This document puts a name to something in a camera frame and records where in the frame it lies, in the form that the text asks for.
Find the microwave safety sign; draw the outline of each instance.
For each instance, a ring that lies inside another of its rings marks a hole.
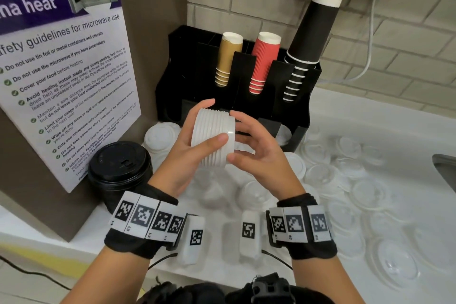
[[[120,0],[0,0],[0,106],[71,192],[141,114]]]

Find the black lid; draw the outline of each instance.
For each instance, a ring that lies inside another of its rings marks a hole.
[[[114,142],[95,153],[88,171],[107,182],[128,180],[140,172],[147,155],[147,151],[138,143]]]

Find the person's left hand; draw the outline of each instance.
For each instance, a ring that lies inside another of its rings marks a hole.
[[[197,146],[190,146],[193,127],[199,110],[208,108],[214,103],[215,99],[203,100],[188,112],[174,146],[149,180],[148,183],[151,186],[177,198],[190,184],[201,160],[228,142],[228,135],[221,133]]]

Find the forearm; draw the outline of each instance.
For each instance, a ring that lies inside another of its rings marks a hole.
[[[318,291],[336,304],[365,304],[337,256],[292,260],[296,285]]]
[[[149,260],[104,247],[62,304],[133,304]]]

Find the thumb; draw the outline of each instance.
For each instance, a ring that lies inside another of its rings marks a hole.
[[[238,169],[242,169],[243,171],[248,172],[252,175],[255,175],[257,172],[257,160],[252,159],[251,157],[239,154],[237,152],[232,152],[231,154],[228,154],[227,160]]]
[[[191,156],[201,161],[213,152],[216,152],[228,142],[228,134],[221,133],[215,137],[205,140],[197,146],[190,149]]]

